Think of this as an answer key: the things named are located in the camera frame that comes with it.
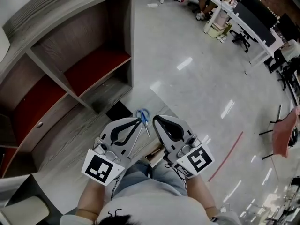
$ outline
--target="dark hair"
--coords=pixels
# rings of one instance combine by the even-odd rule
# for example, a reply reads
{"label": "dark hair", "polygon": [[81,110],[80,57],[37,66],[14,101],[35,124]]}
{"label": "dark hair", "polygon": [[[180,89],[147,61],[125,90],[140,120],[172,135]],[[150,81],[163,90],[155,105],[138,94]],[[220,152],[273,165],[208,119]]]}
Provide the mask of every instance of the dark hair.
{"label": "dark hair", "polygon": [[125,216],[109,216],[100,221],[98,225],[138,225],[137,223],[130,222],[131,216],[125,215]]}

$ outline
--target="red chair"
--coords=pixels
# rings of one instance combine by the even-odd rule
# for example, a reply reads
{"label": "red chair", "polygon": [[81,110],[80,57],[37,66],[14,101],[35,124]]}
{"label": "red chair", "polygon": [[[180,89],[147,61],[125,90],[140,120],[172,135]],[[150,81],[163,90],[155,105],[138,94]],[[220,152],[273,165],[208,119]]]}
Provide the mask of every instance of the red chair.
{"label": "red chair", "polygon": [[[278,117],[280,116],[281,106],[279,107]],[[274,128],[272,130],[260,133],[260,135],[273,132],[272,134],[272,146],[273,153],[263,157],[262,159],[266,159],[270,156],[280,154],[281,156],[287,158],[288,156],[288,148],[295,145],[298,140],[298,129],[296,124],[299,121],[300,114],[300,106],[295,107],[291,112],[283,119],[277,119],[274,123]]]}

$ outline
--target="jeans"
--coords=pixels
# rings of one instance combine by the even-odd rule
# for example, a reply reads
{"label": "jeans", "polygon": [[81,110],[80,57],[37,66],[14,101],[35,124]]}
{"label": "jeans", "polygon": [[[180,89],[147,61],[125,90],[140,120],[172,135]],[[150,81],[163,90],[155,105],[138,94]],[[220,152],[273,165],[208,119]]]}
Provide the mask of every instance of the jeans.
{"label": "jeans", "polygon": [[[165,164],[166,162],[161,160],[154,168],[151,168],[148,164],[140,160],[137,161],[132,167],[127,169],[114,195],[131,185],[149,179],[154,179],[156,181],[169,184],[180,194],[182,194],[183,196],[187,196],[188,194],[185,189],[185,183],[180,179],[180,177],[176,174],[176,172],[174,172],[172,168],[166,168]],[[152,171],[152,178],[148,178],[149,168],[150,171]]]}

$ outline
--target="glossy white floor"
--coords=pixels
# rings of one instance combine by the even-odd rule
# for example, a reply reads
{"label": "glossy white floor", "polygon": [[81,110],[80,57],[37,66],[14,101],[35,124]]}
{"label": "glossy white floor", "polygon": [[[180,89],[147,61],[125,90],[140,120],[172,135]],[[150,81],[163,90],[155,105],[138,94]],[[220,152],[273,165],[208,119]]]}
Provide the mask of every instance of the glossy white floor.
{"label": "glossy white floor", "polygon": [[[148,3],[159,7],[147,7]],[[229,203],[238,215],[258,211],[250,204],[275,210],[295,174],[300,152],[294,149],[288,159],[273,156],[274,163],[270,158],[262,161],[272,148],[268,136],[258,134],[276,119],[280,104],[285,116],[291,101],[264,65],[245,75],[258,44],[245,53],[232,43],[231,35],[224,44],[212,39],[203,33],[204,22],[195,19],[187,2],[136,0],[135,11],[135,87],[150,87],[207,141],[216,161],[204,171],[205,180],[241,135],[208,183],[217,205]],[[259,217],[246,214],[246,221],[257,224]]]}

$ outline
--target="white desk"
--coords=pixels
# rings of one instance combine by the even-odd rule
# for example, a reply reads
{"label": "white desk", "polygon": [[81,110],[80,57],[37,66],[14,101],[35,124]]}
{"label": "white desk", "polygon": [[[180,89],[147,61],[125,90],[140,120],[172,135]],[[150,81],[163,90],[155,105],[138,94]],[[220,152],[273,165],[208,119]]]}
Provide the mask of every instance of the white desk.
{"label": "white desk", "polygon": [[260,37],[243,21],[239,18],[238,14],[235,14],[233,12],[233,7],[230,6],[227,2],[221,2],[220,0],[211,0],[213,3],[215,3],[218,7],[214,11],[211,19],[204,27],[204,32],[207,33],[215,21],[216,17],[219,15],[221,10],[224,10],[228,13],[228,15],[232,18],[233,21],[235,21],[238,25],[240,25],[251,37],[255,38],[257,42],[261,45],[263,48],[263,51],[260,52],[256,57],[254,57],[250,63],[254,64],[249,70],[245,71],[246,74],[251,73],[256,67],[263,64],[269,57],[274,57],[274,52],[280,48],[284,43],[280,39],[280,37],[275,33],[273,30],[271,30],[271,33],[275,37],[276,41],[268,47],[265,44],[265,41],[262,41]]}

